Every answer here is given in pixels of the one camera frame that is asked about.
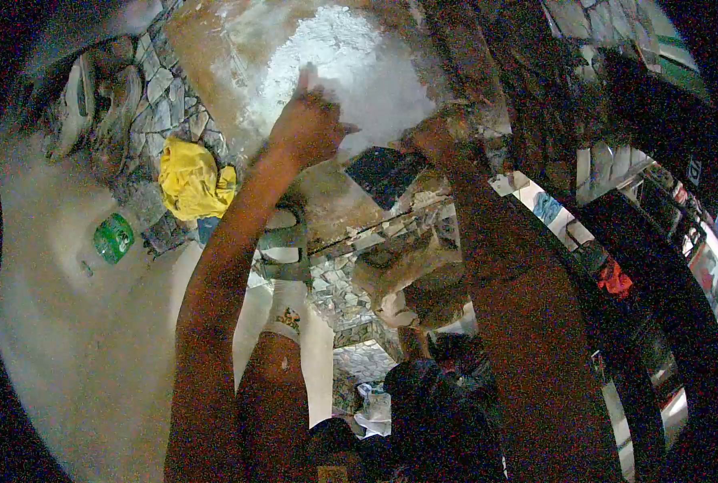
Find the finger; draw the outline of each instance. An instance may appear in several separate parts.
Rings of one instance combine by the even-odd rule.
[[[345,130],[346,136],[347,136],[348,134],[356,134],[357,132],[360,132],[360,131],[361,131],[361,128],[360,128],[359,126],[357,126],[357,125],[355,125],[355,124],[350,124],[350,123],[347,123],[347,122],[341,123],[340,126],[342,126],[342,127],[343,127],[343,130]]]
[[[292,97],[302,97],[308,93],[309,72],[307,66],[300,69],[300,77],[297,78],[297,86],[295,87],[295,93]]]

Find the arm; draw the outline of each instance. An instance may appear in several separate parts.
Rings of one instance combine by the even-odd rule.
[[[222,217],[195,267],[177,319],[166,481],[246,481],[235,405],[232,342],[257,237],[307,165],[334,156],[349,132],[339,106],[306,92],[276,121],[270,148]]]
[[[469,293],[504,407],[510,474],[520,481],[618,479],[565,271],[444,122],[424,123],[414,143],[453,185]]]

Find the black object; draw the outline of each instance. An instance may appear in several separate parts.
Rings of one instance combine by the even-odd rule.
[[[393,208],[400,196],[426,167],[418,153],[402,154],[396,149],[367,149],[346,173],[385,210]]]

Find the blue cloth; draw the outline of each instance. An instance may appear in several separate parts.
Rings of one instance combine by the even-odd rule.
[[[214,232],[214,229],[217,228],[217,225],[219,225],[220,219],[221,218],[217,217],[198,219],[198,238],[200,239],[201,245],[205,245],[208,243],[211,234]]]
[[[557,218],[560,214],[560,210],[563,207],[557,202],[557,199],[549,196],[546,192],[541,192],[536,195],[535,203],[533,204],[533,214],[545,225],[549,225]]]

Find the hand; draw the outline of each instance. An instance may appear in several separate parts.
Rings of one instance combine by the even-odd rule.
[[[468,132],[468,123],[462,111],[451,109],[422,121],[415,126],[403,140],[403,150],[418,151],[427,160],[439,168],[444,168],[443,163],[450,160],[445,154],[452,150],[456,142],[454,131],[463,137]]]
[[[299,169],[334,157],[346,135],[358,132],[340,123],[340,105],[325,99],[324,88],[308,92],[309,69],[300,70],[297,88],[270,133],[270,146],[284,149]]]

